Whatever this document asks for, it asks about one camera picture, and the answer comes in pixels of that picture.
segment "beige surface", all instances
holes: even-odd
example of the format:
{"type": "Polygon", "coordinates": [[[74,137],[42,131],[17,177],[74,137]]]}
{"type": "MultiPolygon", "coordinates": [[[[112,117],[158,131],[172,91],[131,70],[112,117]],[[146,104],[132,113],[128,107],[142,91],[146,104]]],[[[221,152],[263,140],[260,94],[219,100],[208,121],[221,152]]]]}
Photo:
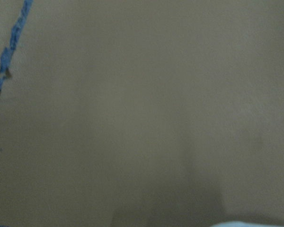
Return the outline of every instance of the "beige surface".
{"type": "Polygon", "coordinates": [[[284,0],[35,0],[10,70],[0,224],[284,224],[284,0]]]}

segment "blue line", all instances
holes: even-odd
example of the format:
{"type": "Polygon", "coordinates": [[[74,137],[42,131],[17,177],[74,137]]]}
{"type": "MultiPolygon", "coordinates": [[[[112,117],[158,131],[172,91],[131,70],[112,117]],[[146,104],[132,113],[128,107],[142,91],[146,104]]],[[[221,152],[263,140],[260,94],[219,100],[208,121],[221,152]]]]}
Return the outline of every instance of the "blue line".
{"type": "Polygon", "coordinates": [[[15,25],[11,30],[11,36],[9,41],[9,48],[5,47],[1,57],[0,57],[0,74],[4,73],[4,75],[0,78],[0,91],[2,89],[2,85],[7,76],[5,75],[6,70],[9,69],[9,65],[11,62],[11,58],[14,54],[14,51],[17,48],[17,43],[19,41],[21,32],[27,20],[27,16],[29,10],[32,6],[33,0],[24,0],[23,7],[21,9],[20,16],[16,21],[15,25]]]}

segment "brown floor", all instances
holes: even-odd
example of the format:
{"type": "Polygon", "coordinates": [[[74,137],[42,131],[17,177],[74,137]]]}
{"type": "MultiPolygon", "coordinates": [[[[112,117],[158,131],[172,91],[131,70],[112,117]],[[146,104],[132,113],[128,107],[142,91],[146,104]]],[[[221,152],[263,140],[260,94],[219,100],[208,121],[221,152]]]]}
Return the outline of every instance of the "brown floor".
{"type": "Polygon", "coordinates": [[[35,0],[10,71],[0,224],[284,224],[284,0],[35,0]]]}

